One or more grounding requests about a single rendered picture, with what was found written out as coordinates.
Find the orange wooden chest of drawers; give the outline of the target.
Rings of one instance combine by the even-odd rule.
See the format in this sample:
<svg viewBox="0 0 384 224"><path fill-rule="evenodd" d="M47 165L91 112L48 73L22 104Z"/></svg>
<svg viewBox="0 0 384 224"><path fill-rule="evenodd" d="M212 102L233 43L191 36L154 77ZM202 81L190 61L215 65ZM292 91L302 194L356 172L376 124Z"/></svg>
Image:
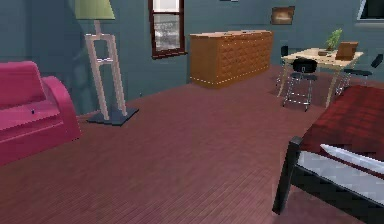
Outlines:
<svg viewBox="0 0 384 224"><path fill-rule="evenodd" d="M221 88L269 69L273 32L227 31L190 35L190 80Z"/></svg>

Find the dark red framed window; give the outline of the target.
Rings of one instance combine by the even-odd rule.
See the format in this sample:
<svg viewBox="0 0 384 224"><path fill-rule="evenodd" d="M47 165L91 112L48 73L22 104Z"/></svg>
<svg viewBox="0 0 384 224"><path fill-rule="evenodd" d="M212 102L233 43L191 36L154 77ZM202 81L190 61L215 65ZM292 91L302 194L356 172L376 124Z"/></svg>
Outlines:
<svg viewBox="0 0 384 224"><path fill-rule="evenodd" d="M184 0L148 0L152 58L186 54Z"/></svg>

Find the green shade floor lamp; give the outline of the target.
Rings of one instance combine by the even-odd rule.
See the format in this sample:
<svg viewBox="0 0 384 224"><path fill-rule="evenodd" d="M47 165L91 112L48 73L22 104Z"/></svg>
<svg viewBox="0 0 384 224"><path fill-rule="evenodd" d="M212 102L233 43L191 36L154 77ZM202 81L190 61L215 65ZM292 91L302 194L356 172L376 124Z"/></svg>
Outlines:
<svg viewBox="0 0 384 224"><path fill-rule="evenodd" d="M77 20L90 20L94 24L95 33L85 34L85 44L89 56L93 79L96 87L100 112L88 119L89 123L122 126L134 114L137 108L128 108L124 97L122 75L117 53L116 38L113 34L105 34L101 29L101 20L114 20L115 15L110 0L74 0ZM108 50L107 58L99 58L96 53L95 41L105 41ZM104 93L100 67L110 65L117 106L109 108Z"/></svg>

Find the black metal chair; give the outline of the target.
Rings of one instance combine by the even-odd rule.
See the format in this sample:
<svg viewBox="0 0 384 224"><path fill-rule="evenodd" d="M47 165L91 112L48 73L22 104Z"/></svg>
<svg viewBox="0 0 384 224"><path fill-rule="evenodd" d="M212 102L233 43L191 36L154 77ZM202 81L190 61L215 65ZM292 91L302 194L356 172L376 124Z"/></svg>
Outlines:
<svg viewBox="0 0 384 224"><path fill-rule="evenodd" d="M339 84L335 89L335 94L340 95L347 87L350 86L350 80L353 75L363 77L363 84L366 85L368 77L373 75L373 72L383 61L384 54L378 54L370 64L369 70L359 70L352 68L344 69Z"/></svg>
<svg viewBox="0 0 384 224"><path fill-rule="evenodd" d="M305 110L308 110L312 102L313 84L318 79L315 75L317 62L313 59L297 58L292 62L292 67L293 72L288 78L288 89L282 106L285 106L287 103L295 103L304 105ZM306 81L308 84L307 92L304 94L294 91L294 87L301 81Z"/></svg>
<svg viewBox="0 0 384 224"><path fill-rule="evenodd" d="M284 61L284 57L288 55L289 53L289 48L287 45L284 45L280 48L280 53L281 53L281 60L280 60L280 65L281 67L284 67L285 66L285 61ZM282 74L279 74L276 78L276 84L279 84L281 82L281 76Z"/></svg>

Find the pale wooden table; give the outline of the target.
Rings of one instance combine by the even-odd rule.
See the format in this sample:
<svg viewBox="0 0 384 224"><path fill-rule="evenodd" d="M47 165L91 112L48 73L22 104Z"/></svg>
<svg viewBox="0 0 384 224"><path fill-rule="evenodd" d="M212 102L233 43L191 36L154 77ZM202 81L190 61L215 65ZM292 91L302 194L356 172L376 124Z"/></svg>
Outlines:
<svg viewBox="0 0 384 224"><path fill-rule="evenodd" d="M337 52L334 51L330 53L328 56L319 56L318 52L320 51L320 48L310 48L310 49L305 49L303 51L299 51L293 54L289 54L288 56L284 56L283 60L285 62L284 65L284 71L281 76L281 81L280 81L280 87L279 87L279 92L278 92L278 97L282 95L282 91L284 89L284 86L287 81L288 77L288 68L290 67L290 64L298 57L303 57L303 58L308 58L308 59L313 59L317 62L318 68L323 68L323 69L330 69L334 72L332 81L330 83L329 89L328 89L328 95L326 99L326 106L330 105L330 102L332 100L336 82L338 81L340 77L340 73L346 68L346 67L351 67L353 68L358 61L358 59L363 55L363 52L356 52L354 54L354 57L350 61L342 61L342 60L337 60L336 59L336 54Z"/></svg>

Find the green house plant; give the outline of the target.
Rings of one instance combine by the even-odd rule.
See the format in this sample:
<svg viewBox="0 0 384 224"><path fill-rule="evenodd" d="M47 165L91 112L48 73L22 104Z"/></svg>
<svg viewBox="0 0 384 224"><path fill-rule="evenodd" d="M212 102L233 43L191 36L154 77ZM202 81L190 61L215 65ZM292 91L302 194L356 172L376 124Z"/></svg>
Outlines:
<svg viewBox="0 0 384 224"><path fill-rule="evenodd" d="M326 40L326 46L328 50L333 50L335 46L338 44L340 36L343 30L341 28L334 30L328 39Z"/></svg>

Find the black bed with red blanket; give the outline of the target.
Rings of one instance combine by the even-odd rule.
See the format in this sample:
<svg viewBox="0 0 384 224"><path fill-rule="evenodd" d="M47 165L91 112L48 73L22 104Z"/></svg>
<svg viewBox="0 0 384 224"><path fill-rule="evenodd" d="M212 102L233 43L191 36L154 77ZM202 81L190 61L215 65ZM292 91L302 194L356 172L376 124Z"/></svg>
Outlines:
<svg viewBox="0 0 384 224"><path fill-rule="evenodd" d="M384 89L347 88L289 141L274 213L293 186L365 224L384 224Z"/></svg>

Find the brown box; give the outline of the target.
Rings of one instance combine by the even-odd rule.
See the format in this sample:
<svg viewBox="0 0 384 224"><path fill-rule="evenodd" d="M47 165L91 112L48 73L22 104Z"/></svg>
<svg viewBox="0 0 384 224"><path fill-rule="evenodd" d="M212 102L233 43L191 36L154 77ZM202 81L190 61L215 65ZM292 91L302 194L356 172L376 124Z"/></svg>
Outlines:
<svg viewBox="0 0 384 224"><path fill-rule="evenodd" d="M358 42L341 42L339 44L336 60L351 61L354 58Z"/></svg>

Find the white framed window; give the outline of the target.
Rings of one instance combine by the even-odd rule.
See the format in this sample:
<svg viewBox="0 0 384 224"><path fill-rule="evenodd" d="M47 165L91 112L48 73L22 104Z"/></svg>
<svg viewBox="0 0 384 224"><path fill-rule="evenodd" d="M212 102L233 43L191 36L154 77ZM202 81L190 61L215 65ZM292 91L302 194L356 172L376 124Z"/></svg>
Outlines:
<svg viewBox="0 0 384 224"><path fill-rule="evenodd" d="M360 0L357 19L384 21L384 0Z"/></svg>

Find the brown framed wall picture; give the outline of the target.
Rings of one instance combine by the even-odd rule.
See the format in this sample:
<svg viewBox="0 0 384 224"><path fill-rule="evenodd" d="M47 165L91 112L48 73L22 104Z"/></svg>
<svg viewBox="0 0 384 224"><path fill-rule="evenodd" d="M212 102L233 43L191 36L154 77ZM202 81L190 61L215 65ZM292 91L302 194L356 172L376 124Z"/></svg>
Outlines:
<svg viewBox="0 0 384 224"><path fill-rule="evenodd" d="M270 23L272 25L291 25L293 22L295 7L273 7Z"/></svg>

